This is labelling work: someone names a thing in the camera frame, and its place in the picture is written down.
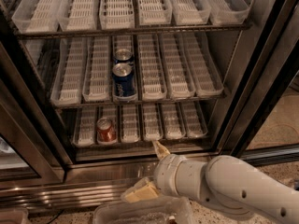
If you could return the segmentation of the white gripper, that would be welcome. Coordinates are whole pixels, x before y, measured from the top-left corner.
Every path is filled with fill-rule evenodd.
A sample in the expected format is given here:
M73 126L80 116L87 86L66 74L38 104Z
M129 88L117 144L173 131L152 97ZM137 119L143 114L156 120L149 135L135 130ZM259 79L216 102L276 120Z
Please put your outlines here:
M159 141L153 141L152 144L160 160L154 171L154 182L147 177L140 179L121 195L124 202L137 203L156 199L160 196L159 191L166 196L178 196L176 174L186 157L170 154L170 151Z

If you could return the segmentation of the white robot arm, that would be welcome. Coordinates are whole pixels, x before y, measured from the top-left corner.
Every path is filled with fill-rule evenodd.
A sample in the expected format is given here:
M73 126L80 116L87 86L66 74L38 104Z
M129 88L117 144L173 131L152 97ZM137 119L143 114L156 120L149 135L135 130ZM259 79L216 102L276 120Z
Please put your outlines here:
M186 197L235 220L258 214L277 224L299 224L299 192L245 161L227 155L193 161L158 141L153 146L159 159L153 178L135 183L121 195L123 201Z

